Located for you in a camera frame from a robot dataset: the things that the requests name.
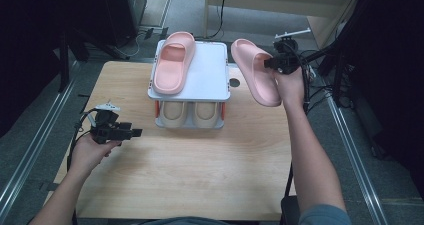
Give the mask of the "cream clog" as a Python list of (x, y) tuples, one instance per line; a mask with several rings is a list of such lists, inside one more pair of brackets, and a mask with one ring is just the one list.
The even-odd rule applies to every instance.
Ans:
[(187, 104), (185, 102), (163, 101), (160, 106), (159, 118), (167, 128), (181, 127), (187, 118)]
[(193, 123), (198, 128), (214, 128), (219, 117), (218, 104), (215, 102), (197, 102), (194, 104)]

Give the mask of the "person's left hand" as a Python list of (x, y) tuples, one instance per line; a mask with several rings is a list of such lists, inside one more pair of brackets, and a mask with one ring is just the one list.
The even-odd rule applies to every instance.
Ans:
[(121, 141), (111, 140), (104, 144), (94, 141), (91, 134), (82, 136), (72, 152), (68, 173), (79, 179), (86, 179), (93, 169), (108, 157), (111, 151), (121, 145)]

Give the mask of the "black tripod stand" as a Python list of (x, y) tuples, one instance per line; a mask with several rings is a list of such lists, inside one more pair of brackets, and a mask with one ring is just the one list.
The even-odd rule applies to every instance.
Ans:
[(343, 0), (334, 12), (326, 17), (308, 16), (308, 22), (319, 50), (303, 58), (304, 63), (322, 59), (318, 74), (326, 77), (334, 70), (332, 97), (339, 105), (342, 73), (346, 65), (346, 48), (349, 36), (357, 27), (366, 4), (360, 0)]

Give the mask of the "person's grey shirt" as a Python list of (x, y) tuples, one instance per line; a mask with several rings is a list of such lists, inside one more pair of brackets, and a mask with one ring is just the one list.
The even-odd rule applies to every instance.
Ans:
[[(168, 218), (145, 222), (142, 225), (231, 225), (201, 217)], [(297, 225), (352, 225), (347, 212), (328, 204), (319, 204), (304, 211)]]

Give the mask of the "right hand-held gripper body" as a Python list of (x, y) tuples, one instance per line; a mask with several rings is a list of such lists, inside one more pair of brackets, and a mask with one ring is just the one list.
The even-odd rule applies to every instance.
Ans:
[(275, 57), (274, 69), (277, 72), (288, 75), (302, 65), (302, 60), (298, 54), (298, 43), (294, 39), (294, 36), (310, 32), (311, 29), (306, 28), (300, 31), (285, 32), (275, 35), (273, 46), (277, 51), (277, 56)]

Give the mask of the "black metal stand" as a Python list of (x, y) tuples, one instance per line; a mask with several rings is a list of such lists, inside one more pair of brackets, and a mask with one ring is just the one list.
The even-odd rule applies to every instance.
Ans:
[(89, 57), (84, 42), (91, 43), (96, 48), (118, 60), (128, 60), (127, 55), (120, 55), (116, 50), (108, 47), (106, 44), (98, 41), (93, 36), (75, 29), (63, 29), (59, 36), (59, 71), (60, 71), (60, 87), (59, 92), (63, 92), (70, 84), (70, 68), (68, 50), (71, 50), (76, 58), (80, 57), (86, 61)]

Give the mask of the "light wooden frame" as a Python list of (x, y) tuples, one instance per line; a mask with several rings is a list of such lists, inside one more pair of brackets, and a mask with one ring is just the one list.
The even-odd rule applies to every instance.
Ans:
[[(208, 6), (219, 5), (221, 0), (205, 0), (204, 34), (208, 28)], [(337, 27), (347, 21), (357, 0), (225, 0), (227, 7), (253, 9), (307, 17), (319, 48), (328, 45)]]

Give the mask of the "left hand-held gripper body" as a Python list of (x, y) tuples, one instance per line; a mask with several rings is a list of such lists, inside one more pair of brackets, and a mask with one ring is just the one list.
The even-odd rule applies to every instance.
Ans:
[(94, 111), (96, 115), (95, 117), (89, 116), (89, 121), (91, 124), (90, 133), (96, 143), (105, 144), (108, 140), (130, 140), (133, 137), (132, 124), (117, 121), (119, 107), (108, 102), (96, 105)]

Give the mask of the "metal floor rail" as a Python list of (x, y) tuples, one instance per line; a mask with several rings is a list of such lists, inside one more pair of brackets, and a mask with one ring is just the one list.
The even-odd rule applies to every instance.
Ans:
[(341, 109), (336, 106), (331, 97), (327, 99), (327, 103), (374, 225), (389, 225), (380, 199), (366, 171)]
[(2, 223), (8, 216), (8, 213), (22, 189), (30, 170), (38, 158), (46, 139), (63, 110), (63, 107), (74, 88), (74, 84), (75, 80), (72, 79), (64, 90), (55, 97), (52, 106), (48, 110), (46, 117), (31, 140), (29, 147), (26, 149), (13, 175), (3, 188), (0, 195), (0, 223)]

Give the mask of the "white shoe rack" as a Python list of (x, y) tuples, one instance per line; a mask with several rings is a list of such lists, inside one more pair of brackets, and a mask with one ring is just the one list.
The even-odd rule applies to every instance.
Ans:
[(154, 89), (154, 75), (160, 61), (160, 52), (164, 40), (157, 44), (155, 60), (149, 81), (148, 96), (155, 101), (157, 126), (167, 128), (160, 114), (164, 102), (186, 102), (187, 117), (181, 128), (197, 129), (200, 119), (196, 107), (200, 103), (215, 103), (216, 123), (208, 129), (220, 129), (224, 126), (225, 103), (230, 98), (229, 67), (227, 46), (219, 42), (197, 41), (196, 50), (188, 69), (185, 85), (180, 93), (166, 95)]

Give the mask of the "person's right hand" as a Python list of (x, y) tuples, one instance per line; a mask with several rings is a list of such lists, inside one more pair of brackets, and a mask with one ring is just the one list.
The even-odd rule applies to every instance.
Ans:
[(302, 69), (291, 74), (273, 73), (283, 105), (287, 110), (297, 108), (303, 110), (304, 84)]

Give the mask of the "pink slipper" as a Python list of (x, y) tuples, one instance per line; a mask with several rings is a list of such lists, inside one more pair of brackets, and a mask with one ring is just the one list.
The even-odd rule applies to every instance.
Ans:
[(165, 40), (153, 76), (156, 92), (172, 95), (183, 90), (195, 51), (196, 42), (191, 33), (175, 32)]
[(231, 45), (231, 55), (242, 72), (251, 95), (260, 105), (277, 107), (281, 97), (272, 71), (265, 67), (265, 61), (272, 55), (247, 39), (237, 39)]

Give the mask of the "black cabinet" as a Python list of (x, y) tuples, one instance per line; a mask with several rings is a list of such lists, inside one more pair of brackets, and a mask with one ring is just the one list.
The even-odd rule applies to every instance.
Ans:
[(111, 44), (122, 47), (139, 31), (147, 0), (105, 0), (111, 24)]

